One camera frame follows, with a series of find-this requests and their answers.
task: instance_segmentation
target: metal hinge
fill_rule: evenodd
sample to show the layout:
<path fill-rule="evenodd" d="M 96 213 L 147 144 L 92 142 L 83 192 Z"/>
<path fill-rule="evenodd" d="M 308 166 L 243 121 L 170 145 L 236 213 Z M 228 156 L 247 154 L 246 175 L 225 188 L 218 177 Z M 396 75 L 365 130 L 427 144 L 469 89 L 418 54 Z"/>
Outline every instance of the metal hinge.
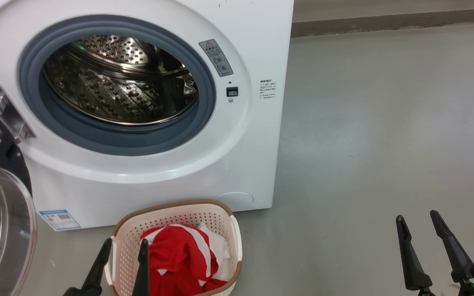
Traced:
<path fill-rule="evenodd" d="M 12 105 L 11 100 L 8 98 L 5 90 L 0 86 L 0 120 L 12 133 L 14 142 L 16 144 L 21 143 L 24 139 L 29 137 L 36 137 L 34 132 L 24 118 L 19 114 L 16 107 Z"/>

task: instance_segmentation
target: floor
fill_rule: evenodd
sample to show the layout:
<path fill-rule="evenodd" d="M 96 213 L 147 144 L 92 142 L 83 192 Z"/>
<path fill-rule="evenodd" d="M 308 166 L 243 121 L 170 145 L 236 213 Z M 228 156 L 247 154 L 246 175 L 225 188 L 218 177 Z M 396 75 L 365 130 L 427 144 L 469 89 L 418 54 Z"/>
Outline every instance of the floor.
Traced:
<path fill-rule="evenodd" d="M 415 295 L 398 214 L 433 292 L 456 295 L 429 210 L 474 260 L 474 25 L 293 39 L 284 101 L 274 206 L 236 214 L 232 295 Z M 40 221 L 21 295 L 79 287 L 111 232 Z"/>

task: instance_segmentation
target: white washing machine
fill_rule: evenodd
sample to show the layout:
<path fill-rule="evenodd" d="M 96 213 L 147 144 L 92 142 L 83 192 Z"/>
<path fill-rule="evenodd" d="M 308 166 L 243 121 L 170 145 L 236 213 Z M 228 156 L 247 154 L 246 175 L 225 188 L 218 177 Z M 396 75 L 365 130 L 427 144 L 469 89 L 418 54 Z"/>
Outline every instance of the white washing machine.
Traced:
<path fill-rule="evenodd" d="M 0 120 L 37 212 L 68 230 L 182 200 L 271 207 L 292 6 L 0 0 Z"/>

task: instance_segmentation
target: red and white garment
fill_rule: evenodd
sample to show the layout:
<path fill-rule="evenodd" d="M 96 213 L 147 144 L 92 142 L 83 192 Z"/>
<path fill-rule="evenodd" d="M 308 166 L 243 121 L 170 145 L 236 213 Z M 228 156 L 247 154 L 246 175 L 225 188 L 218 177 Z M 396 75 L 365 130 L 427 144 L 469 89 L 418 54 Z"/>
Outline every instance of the red and white garment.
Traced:
<path fill-rule="evenodd" d="M 189 296 L 221 287 L 231 277 L 226 240 L 187 224 L 172 224 L 145 231 L 149 243 L 152 296 Z"/>

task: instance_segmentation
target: plastic basket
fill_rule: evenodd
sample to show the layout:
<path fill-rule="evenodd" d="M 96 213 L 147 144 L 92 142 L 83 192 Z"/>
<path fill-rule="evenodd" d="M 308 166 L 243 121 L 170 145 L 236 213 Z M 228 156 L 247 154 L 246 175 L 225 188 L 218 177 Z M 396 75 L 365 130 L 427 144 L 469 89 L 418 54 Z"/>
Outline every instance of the plastic basket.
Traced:
<path fill-rule="evenodd" d="M 232 292 L 242 265 L 239 224 L 225 204 L 215 200 L 199 200 L 146 208 L 124 217 L 118 223 L 111 236 L 113 239 L 112 258 L 104 268 L 105 278 L 113 294 L 132 295 L 139 267 L 140 235 L 147 229 L 164 227 L 173 223 L 186 223 L 195 227 L 200 223 L 205 223 L 211 231 L 226 239 L 233 276 L 226 285 L 201 295 L 227 296 Z"/>

